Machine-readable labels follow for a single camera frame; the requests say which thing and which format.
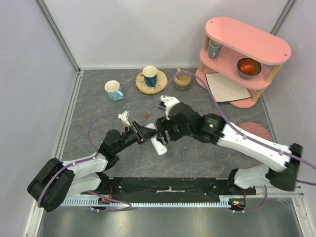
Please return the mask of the white remote control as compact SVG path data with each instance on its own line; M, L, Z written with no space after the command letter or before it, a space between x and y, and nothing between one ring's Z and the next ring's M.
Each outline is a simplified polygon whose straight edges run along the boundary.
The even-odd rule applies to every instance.
M150 128L150 129L156 129L156 126L153 123L149 123L145 127ZM157 140L156 135L153 138L151 138L151 143L152 143L156 153L159 156L164 155L167 152L167 147Z

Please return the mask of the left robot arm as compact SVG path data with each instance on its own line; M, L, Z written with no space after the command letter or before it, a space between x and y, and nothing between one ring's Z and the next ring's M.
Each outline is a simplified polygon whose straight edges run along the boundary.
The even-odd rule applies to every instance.
M157 133L152 123L141 126L132 122L123 133L109 130L98 151L90 156L66 162L51 158L30 182L27 192L47 212L55 210L66 198L86 191L104 194L108 176L103 172L118 162L118 153L134 143L144 144Z

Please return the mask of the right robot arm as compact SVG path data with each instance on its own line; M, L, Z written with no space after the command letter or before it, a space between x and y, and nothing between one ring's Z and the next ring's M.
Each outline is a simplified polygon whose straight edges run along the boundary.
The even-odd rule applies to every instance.
M238 194L252 186L271 184L291 192L295 190L299 161L291 155L301 155L302 146L281 145L251 134L216 114L201 116L189 105L179 101L160 102L165 116L157 119L158 140L167 144L184 136L202 143L211 143L239 151L262 165L233 169L226 182L227 191Z

